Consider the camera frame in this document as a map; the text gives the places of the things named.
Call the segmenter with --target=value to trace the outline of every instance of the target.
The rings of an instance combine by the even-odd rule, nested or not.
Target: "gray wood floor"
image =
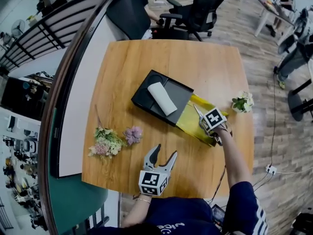
[[[192,0],[178,0],[191,4]],[[256,0],[246,0],[244,9],[238,10],[239,0],[225,0],[219,7],[218,20],[211,38],[200,33],[206,42],[236,46],[241,54],[250,92],[253,93],[255,151],[253,181],[265,176],[265,167],[271,162],[271,140],[274,126],[273,67],[279,63],[277,45],[264,28],[259,37],[253,33],[257,27],[261,5]],[[149,0],[149,7],[157,15],[167,12],[167,4],[157,4]],[[307,67],[296,70],[287,80],[286,90],[281,90],[275,81],[276,89],[276,131],[273,144],[273,165],[280,172],[300,172],[313,167],[311,116],[305,114],[301,122],[293,120],[287,94],[290,89],[304,83],[309,78]],[[301,93],[302,99],[313,97],[313,85]],[[284,235],[290,233],[290,226],[299,211],[308,207],[313,200],[312,170],[299,174],[276,174],[271,181],[256,191],[267,213],[269,233]],[[227,199],[216,201],[220,206]],[[133,204],[130,196],[123,195],[121,213],[125,215]]]

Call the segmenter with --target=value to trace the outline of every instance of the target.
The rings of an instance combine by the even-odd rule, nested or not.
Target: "black chair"
[[[130,40],[142,39],[150,28],[151,20],[144,9],[141,0],[113,0],[107,8],[108,18]],[[182,19],[181,15],[161,14],[164,18],[164,28],[152,28],[153,39],[181,39],[188,40],[188,33],[170,28],[171,19]]]
[[[176,0],[167,0],[174,8],[170,9],[171,13],[179,14],[182,16],[181,20],[176,20],[174,27],[187,30],[193,33],[199,41],[202,41],[198,32],[207,32],[210,37],[217,20],[216,9],[221,5],[224,0],[193,0],[190,5],[182,6]]]

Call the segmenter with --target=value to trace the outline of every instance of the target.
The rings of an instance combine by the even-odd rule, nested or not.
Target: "white cable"
[[[300,171],[300,172],[276,172],[276,173],[280,173],[280,174],[298,174],[298,173],[303,173],[303,172],[306,172],[308,170],[312,170],[313,167],[307,169],[307,170],[303,170],[303,171]]]

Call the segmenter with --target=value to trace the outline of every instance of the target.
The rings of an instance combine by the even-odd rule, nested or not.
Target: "black round base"
[[[289,105],[290,112],[294,107],[297,107],[297,106],[301,105],[302,103],[303,102],[302,102],[302,100],[298,94],[292,95],[292,91],[289,91],[289,93],[288,93],[288,105]],[[298,112],[295,112],[295,113],[291,113],[291,115],[293,116],[294,120],[296,120],[297,122],[300,122],[303,118],[303,113],[301,113],[301,110]]]

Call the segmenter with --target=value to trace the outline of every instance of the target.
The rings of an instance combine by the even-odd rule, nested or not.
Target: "pink flower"
[[[94,148],[96,149],[98,155],[105,155],[109,150],[109,147],[107,145],[99,143],[97,143]]]
[[[127,128],[123,134],[125,135],[128,145],[132,145],[133,143],[140,142],[140,139],[142,138],[142,129],[138,126],[133,126],[131,129]]]

